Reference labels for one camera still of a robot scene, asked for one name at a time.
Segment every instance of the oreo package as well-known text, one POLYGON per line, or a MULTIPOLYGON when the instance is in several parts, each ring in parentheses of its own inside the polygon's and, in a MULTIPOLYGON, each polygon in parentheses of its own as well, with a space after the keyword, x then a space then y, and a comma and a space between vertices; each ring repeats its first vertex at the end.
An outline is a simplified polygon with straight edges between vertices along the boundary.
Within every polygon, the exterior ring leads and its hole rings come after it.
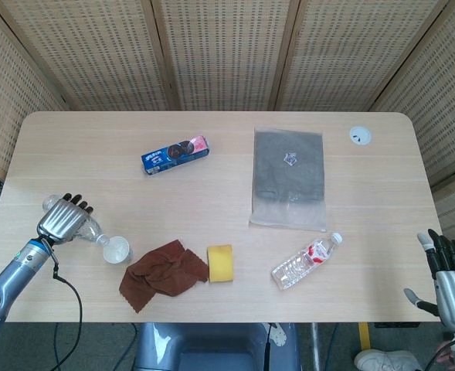
POLYGON ((168 168, 205 157, 210 152, 205 137, 199 135, 191 141, 182 141, 141 156, 144 170, 149 175, 163 172, 168 168))

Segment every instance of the plastic cup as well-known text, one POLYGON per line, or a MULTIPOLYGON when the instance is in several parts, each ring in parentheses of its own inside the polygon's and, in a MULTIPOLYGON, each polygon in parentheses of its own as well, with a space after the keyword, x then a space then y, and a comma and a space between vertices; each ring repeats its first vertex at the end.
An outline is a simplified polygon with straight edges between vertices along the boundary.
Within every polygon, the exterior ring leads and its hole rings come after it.
POLYGON ((104 259, 108 263, 125 263, 131 260, 131 255, 131 248, 124 237, 111 237, 109 243, 104 246, 104 259))

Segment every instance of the wooden table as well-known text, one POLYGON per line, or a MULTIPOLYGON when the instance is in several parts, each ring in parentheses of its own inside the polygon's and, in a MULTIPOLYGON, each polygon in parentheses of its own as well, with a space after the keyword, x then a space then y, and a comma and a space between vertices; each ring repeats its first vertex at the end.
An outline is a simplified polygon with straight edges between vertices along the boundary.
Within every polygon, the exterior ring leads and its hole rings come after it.
MULTIPOLYGON (((86 322, 433 321, 404 296, 434 300, 416 233, 440 229, 411 121, 394 113, 39 112, 25 119, 0 199, 0 271, 36 236, 42 201, 80 192, 110 236, 125 236, 133 261, 180 239, 206 261, 231 243, 235 280, 156 295, 135 314, 118 286, 125 265, 75 240, 56 248, 59 274, 83 300, 86 322), (349 129, 366 126, 370 145, 349 129), (321 233, 250 225, 253 129, 324 135, 328 229, 344 243, 323 267, 286 291, 270 272, 321 233), (141 155, 205 135, 208 157, 145 175, 141 155)), ((50 260, 12 306, 9 321, 75 322, 73 292, 52 279, 50 260)))

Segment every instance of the white sneaker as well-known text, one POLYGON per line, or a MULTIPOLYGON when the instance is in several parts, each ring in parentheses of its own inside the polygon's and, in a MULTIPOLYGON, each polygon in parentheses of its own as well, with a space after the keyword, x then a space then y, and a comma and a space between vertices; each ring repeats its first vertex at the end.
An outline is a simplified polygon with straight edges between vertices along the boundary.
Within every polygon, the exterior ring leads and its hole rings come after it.
POLYGON ((416 371, 421 370, 418 360, 411 352, 381 352, 365 350, 354 358, 354 364, 361 371, 416 371))

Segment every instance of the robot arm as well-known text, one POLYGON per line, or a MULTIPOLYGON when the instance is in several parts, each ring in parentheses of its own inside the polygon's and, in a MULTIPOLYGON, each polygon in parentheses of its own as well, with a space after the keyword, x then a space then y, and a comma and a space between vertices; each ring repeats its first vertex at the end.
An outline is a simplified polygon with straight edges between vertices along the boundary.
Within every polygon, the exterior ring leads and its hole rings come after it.
POLYGON ((87 220, 93 209, 81 200, 81 195, 67 193, 39 221, 39 236, 30 240, 0 273, 0 326, 21 291, 49 257, 55 259, 52 246, 69 242, 87 220))
MULTIPOLYGON (((418 240, 426 252, 437 304, 419 299, 408 288, 404 292, 416 307, 440 317, 442 323, 454 333, 455 341, 455 240, 439 236, 434 230, 428 230, 428 234, 433 242, 422 233, 418 234, 418 240)), ((455 361, 455 344, 452 344, 451 349, 455 361)))

